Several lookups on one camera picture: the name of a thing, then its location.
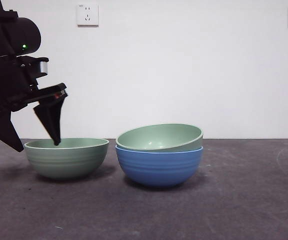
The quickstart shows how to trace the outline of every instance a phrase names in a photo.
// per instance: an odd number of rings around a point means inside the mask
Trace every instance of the white bowl rim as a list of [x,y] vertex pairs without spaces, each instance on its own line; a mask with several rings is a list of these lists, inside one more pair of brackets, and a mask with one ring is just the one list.
[[137,151],[137,150],[132,150],[132,149],[124,149],[120,148],[118,145],[115,145],[115,149],[118,149],[122,152],[129,152],[129,153],[135,153],[135,154],[146,154],[146,155],[174,155],[174,154],[189,154],[189,153],[196,153],[204,150],[204,147],[201,146],[198,149],[195,150],[189,150],[189,151]]
[[69,150],[69,149],[87,149],[87,148],[94,148],[94,147],[99,147],[99,146],[103,146],[103,145],[107,145],[110,143],[109,140],[107,139],[104,139],[104,138],[90,138],[90,137],[69,137],[69,138],[62,138],[61,140],[66,140],[66,139],[69,139],[69,140],[73,140],[73,139],[92,139],[92,140],[105,140],[106,142],[105,143],[102,143],[102,144],[97,144],[97,145],[89,145],[89,146],[75,146],[75,147],[36,147],[36,146],[28,146],[28,144],[31,144],[31,143],[34,143],[34,142],[37,142],[37,141],[45,141],[45,140],[52,140],[52,139],[36,139],[36,140],[33,140],[33,141],[29,141],[29,142],[26,142],[24,144],[24,147],[25,148],[28,148],[28,149],[39,149],[39,150]]
[[[137,130],[137,129],[147,128],[147,127],[153,127],[153,126],[161,126],[161,125],[185,125],[185,126],[195,127],[195,128],[197,128],[197,129],[200,130],[200,135],[199,135],[198,137],[194,138],[193,140],[184,142],[184,143],[182,143],[182,144],[174,145],[174,146],[168,146],[168,147],[131,148],[131,147],[125,146],[125,145],[123,145],[123,144],[121,144],[121,143],[119,142],[119,138],[120,138],[122,135],[126,134],[126,133],[129,133],[129,132],[134,131],[134,130]],[[191,125],[191,124],[186,124],[186,123],[178,123],[178,122],[177,122],[177,123],[171,123],[171,122],[170,122],[170,123],[160,123],[160,124],[146,125],[146,126],[141,126],[141,127],[133,128],[133,129],[131,129],[131,130],[128,130],[128,131],[123,132],[122,134],[120,134],[120,135],[116,138],[115,142],[116,142],[117,146],[120,146],[120,147],[125,148],[125,149],[129,149],[129,150],[136,150],[136,151],[155,151],[155,150],[167,150],[167,149],[179,148],[179,147],[188,145],[188,144],[190,144],[190,143],[193,143],[193,142],[195,142],[196,140],[201,139],[201,138],[203,137],[203,135],[204,135],[203,130],[202,130],[200,127],[198,127],[198,126]]]

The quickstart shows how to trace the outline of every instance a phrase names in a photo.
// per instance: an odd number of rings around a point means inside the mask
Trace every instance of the wall socket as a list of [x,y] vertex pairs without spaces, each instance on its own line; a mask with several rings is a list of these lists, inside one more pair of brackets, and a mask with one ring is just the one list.
[[78,4],[76,6],[77,26],[98,26],[99,5],[97,3]]

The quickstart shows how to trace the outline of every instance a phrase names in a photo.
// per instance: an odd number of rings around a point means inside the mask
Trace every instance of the gray floor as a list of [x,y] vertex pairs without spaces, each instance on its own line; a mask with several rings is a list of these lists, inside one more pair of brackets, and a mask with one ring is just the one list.
[[0,142],[0,240],[288,240],[288,139],[205,140],[198,172],[164,190],[125,178],[114,145],[57,182]]

